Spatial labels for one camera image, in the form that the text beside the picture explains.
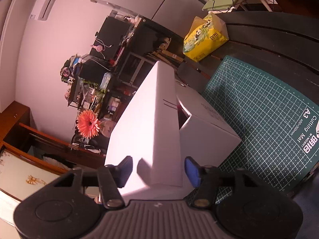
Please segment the white box lid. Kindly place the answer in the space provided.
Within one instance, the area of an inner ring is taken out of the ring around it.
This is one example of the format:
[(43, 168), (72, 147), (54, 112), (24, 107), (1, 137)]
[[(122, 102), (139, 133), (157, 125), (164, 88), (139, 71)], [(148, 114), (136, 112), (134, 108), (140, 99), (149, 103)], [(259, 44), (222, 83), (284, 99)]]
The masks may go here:
[(113, 129), (105, 164), (131, 156), (133, 168), (119, 190), (125, 201), (184, 196), (174, 69), (158, 61)]

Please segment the white storage box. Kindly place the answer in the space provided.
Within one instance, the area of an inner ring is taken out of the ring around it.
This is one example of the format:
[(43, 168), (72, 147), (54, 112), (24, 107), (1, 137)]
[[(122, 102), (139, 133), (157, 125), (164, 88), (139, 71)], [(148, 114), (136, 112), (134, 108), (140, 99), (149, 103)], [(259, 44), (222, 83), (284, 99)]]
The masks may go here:
[(196, 90), (179, 81), (175, 89), (182, 157), (218, 167), (241, 138)]

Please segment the pink tea bottle vase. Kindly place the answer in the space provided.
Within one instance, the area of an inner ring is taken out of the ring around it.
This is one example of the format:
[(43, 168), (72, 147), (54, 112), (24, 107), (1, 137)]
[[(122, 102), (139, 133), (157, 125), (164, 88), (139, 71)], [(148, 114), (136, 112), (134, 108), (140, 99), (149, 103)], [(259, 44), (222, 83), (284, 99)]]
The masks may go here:
[(110, 138), (111, 133), (114, 130), (116, 124), (117, 124), (117, 122), (115, 122), (115, 121), (103, 118), (100, 120), (100, 125), (99, 125), (100, 130), (99, 131), (103, 136)]

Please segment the pink gerbera flower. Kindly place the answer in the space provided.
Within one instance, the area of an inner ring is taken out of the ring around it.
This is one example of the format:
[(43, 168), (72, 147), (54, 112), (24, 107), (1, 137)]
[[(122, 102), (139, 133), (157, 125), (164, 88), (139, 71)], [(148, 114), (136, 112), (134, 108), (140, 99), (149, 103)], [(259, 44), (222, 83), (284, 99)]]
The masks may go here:
[(98, 136), (100, 121), (92, 110), (84, 110), (77, 117), (77, 129), (80, 135), (86, 139)]

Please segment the green cutting mat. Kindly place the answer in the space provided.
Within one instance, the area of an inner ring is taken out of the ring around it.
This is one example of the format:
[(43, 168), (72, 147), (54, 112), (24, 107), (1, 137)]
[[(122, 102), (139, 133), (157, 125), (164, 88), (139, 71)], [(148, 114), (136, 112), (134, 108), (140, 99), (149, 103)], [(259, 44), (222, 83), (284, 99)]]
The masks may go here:
[(220, 169), (245, 168), (294, 196), (318, 166), (318, 105), (230, 56), (224, 57), (203, 97), (241, 138)]

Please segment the white drawer unit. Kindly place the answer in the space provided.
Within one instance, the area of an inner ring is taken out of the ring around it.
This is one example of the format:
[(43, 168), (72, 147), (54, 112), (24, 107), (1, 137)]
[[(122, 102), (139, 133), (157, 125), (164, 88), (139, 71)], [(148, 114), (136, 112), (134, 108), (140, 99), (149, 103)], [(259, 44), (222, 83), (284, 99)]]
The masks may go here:
[(119, 80), (133, 87), (139, 87), (155, 63), (130, 52), (119, 72)]

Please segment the black desk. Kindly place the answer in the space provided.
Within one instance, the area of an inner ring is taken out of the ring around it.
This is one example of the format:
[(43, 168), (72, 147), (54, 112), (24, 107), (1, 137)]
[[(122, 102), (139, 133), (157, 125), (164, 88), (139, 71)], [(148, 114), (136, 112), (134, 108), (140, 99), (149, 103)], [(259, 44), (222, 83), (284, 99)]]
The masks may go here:
[(127, 100), (152, 66), (163, 61), (174, 69), (183, 62), (182, 38), (147, 18), (135, 23), (107, 17), (91, 51), (71, 56), (60, 70), (68, 84), (68, 105), (100, 111), (111, 98)]

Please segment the black computer monitor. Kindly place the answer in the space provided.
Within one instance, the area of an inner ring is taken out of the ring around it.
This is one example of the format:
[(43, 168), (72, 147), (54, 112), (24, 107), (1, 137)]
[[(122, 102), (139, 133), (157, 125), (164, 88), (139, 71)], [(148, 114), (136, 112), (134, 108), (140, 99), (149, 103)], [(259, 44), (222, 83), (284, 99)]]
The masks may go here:
[(114, 17), (107, 17), (100, 29), (96, 33), (94, 46), (101, 46), (102, 51), (98, 52), (91, 48), (90, 55), (104, 59), (106, 61), (113, 59), (123, 38), (129, 33), (132, 24)]

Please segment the yellow panda tissue pack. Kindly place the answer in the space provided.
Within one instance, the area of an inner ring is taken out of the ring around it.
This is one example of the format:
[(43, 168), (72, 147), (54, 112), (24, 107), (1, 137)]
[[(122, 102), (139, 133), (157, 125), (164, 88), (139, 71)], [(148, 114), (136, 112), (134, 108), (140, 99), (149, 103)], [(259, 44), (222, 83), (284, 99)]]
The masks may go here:
[(229, 40), (226, 23), (209, 12), (205, 18), (195, 17), (183, 42), (183, 54), (199, 62)]

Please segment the silver refrigerator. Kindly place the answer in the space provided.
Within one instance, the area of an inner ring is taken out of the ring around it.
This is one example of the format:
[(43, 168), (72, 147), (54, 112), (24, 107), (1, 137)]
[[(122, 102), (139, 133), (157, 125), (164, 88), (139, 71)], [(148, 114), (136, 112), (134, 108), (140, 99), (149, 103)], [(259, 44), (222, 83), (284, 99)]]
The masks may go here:
[(175, 34), (185, 37), (195, 17), (204, 18), (200, 0), (94, 0), (116, 10), (144, 16)]

